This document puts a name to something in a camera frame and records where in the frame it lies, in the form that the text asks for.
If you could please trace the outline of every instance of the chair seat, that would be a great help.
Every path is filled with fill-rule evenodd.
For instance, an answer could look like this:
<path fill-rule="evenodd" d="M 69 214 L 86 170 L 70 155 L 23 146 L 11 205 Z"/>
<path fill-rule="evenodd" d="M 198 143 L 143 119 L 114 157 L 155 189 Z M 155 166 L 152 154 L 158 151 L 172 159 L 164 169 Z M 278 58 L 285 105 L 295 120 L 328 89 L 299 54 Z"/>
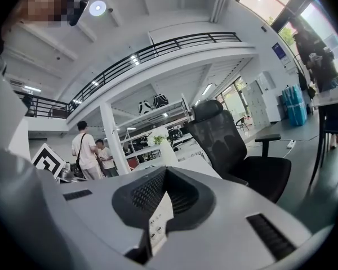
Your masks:
<path fill-rule="evenodd" d="M 282 195 L 292 163 L 283 158 L 250 156 L 229 173 L 249 183 L 249 187 L 272 202 Z"/>

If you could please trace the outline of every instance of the white desk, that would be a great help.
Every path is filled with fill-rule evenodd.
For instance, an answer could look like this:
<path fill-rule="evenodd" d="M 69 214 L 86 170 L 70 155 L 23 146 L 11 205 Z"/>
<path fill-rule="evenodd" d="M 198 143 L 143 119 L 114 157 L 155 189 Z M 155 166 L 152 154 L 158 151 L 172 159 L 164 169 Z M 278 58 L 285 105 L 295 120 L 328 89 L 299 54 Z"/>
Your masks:
<path fill-rule="evenodd" d="M 150 166 L 164 166 L 163 159 L 159 157 L 154 160 L 141 163 L 134 169 L 134 171 L 143 170 Z M 222 179 L 218 175 L 218 173 L 216 173 L 215 170 L 211 168 L 208 162 L 206 162 L 200 155 L 196 155 L 194 157 L 178 162 L 178 165 L 176 167 Z"/>
<path fill-rule="evenodd" d="M 183 137 L 181 137 L 180 139 L 175 140 L 173 145 L 176 145 L 176 144 L 178 144 L 178 143 L 180 143 L 184 140 L 188 140 L 188 139 L 191 139 L 191 138 L 193 138 L 192 135 L 188 133 L 188 134 L 184 135 Z M 149 146 L 149 147 L 146 147 L 142 150 L 135 151 L 132 154 L 126 156 L 125 158 L 130 159 L 130 158 L 137 157 L 139 155 L 150 153 L 150 152 L 157 151 L 157 150 L 160 150 L 159 145 L 158 146 Z"/>
<path fill-rule="evenodd" d="M 316 94 L 312 99 L 312 107 L 321 107 L 338 104 L 338 98 L 332 98 L 330 90 Z"/>

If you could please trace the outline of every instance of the man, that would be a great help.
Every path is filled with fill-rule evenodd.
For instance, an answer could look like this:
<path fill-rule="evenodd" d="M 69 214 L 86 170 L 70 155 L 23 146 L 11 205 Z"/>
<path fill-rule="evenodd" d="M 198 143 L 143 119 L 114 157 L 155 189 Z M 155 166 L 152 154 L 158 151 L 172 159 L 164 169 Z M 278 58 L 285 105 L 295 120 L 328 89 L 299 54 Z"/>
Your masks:
<path fill-rule="evenodd" d="M 93 136 L 87 134 L 87 123 L 80 121 L 78 130 L 79 134 L 73 140 L 72 154 L 79 155 L 79 165 L 87 180 L 102 179 L 103 175 L 95 156 L 98 155 L 98 150 Z"/>
<path fill-rule="evenodd" d="M 100 149 L 99 158 L 103 162 L 105 176 L 107 177 L 118 176 L 118 172 L 115 169 L 114 159 L 110 149 L 104 146 L 104 142 L 101 139 L 96 141 L 96 146 L 97 148 Z"/>
<path fill-rule="evenodd" d="M 328 91 L 338 85 L 338 72 L 335 68 L 332 53 L 327 53 L 327 45 L 300 17 L 290 19 L 290 23 L 297 33 L 293 35 L 299 56 L 311 74 L 311 80 L 315 81 L 319 92 Z M 320 66 L 311 61 L 309 55 L 317 54 L 321 57 Z M 338 129 L 338 105 L 332 105 L 327 109 L 327 126 L 330 129 Z M 330 148 L 335 149 L 338 143 L 338 134 L 332 134 Z"/>

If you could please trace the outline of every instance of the black railing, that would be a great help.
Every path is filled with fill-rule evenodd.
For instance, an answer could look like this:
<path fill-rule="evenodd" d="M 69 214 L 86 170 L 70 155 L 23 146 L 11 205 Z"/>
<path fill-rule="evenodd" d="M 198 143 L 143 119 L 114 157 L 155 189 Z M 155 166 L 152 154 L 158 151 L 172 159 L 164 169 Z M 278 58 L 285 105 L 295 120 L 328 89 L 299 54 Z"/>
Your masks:
<path fill-rule="evenodd" d="M 39 97 L 25 92 L 15 91 L 15 93 L 25 104 L 26 108 L 28 108 L 25 116 L 66 119 L 71 113 L 68 103 Z"/>
<path fill-rule="evenodd" d="M 107 84 L 107 82 L 113 80 L 117 76 L 125 73 L 139 64 L 145 63 L 160 55 L 164 55 L 183 48 L 217 42 L 241 42 L 241 40 L 237 37 L 235 32 L 210 32 L 181 36 L 143 48 L 116 62 L 101 72 L 92 81 L 90 81 L 72 99 L 69 110 L 75 110 L 79 104 L 85 101 L 90 95 L 92 95 L 103 85 Z"/>

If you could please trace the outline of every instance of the chair armrest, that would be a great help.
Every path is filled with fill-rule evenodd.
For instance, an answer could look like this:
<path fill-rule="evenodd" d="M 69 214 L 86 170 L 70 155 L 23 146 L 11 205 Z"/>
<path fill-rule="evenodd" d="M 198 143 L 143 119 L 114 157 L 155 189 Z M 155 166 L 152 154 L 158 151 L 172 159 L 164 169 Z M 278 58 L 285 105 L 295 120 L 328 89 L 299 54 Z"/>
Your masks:
<path fill-rule="evenodd" d="M 271 135 L 265 135 L 265 136 L 261 136 L 257 139 L 255 139 L 255 142 L 266 142 L 266 141 L 276 141 L 276 140 L 280 140 L 282 138 L 282 136 L 280 134 L 271 134 Z"/>
<path fill-rule="evenodd" d="M 263 142 L 263 150 L 262 150 L 261 156 L 262 157 L 268 157 L 269 142 L 280 140 L 281 138 L 282 138 L 282 136 L 280 134 L 271 134 L 271 135 L 259 137 L 259 138 L 255 139 L 254 141 L 255 142 Z"/>

